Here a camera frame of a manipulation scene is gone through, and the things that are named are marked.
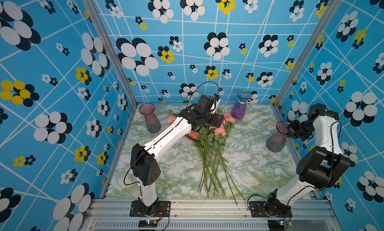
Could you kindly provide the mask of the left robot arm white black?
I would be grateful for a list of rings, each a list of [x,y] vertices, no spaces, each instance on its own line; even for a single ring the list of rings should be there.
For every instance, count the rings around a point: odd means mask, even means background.
[[[202,95],[196,104],[184,108],[172,124],[156,138],[143,146],[133,146],[129,171],[133,172],[139,185],[138,202],[142,214],[152,216],[160,210],[156,181],[161,174],[161,157],[179,139],[196,128],[205,124],[219,128],[224,120],[224,116],[216,112],[220,101],[218,94]]]

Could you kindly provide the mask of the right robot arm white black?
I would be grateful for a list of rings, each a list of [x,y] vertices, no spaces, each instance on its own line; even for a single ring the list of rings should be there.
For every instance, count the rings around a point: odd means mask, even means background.
[[[315,146],[297,163],[296,176],[268,195],[264,207],[270,217],[292,217],[291,208],[299,198],[332,187],[350,167],[351,160],[344,156],[338,141],[340,126],[339,114],[319,103],[310,107],[304,121],[277,123],[276,133],[267,139],[268,150],[281,151],[288,138],[314,139]]]

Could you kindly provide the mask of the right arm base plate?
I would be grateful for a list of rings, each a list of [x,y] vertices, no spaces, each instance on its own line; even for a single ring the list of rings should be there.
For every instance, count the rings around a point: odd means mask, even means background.
[[[274,204],[263,201],[250,201],[248,205],[253,218],[291,218],[293,216],[291,208],[280,202]]]

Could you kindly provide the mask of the pink grey ribbed glass vase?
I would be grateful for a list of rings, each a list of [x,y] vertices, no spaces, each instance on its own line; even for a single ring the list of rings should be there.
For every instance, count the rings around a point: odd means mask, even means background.
[[[157,133],[161,129],[161,123],[155,114],[156,107],[152,103],[145,103],[139,107],[139,113],[144,116],[147,131]]]

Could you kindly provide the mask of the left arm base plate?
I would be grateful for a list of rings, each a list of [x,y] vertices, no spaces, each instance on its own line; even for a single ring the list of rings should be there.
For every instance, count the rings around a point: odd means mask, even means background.
[[[131,203],[130,217],[169,217],[170,201],[155,201],[151,206],[145,206],[140,200]]]

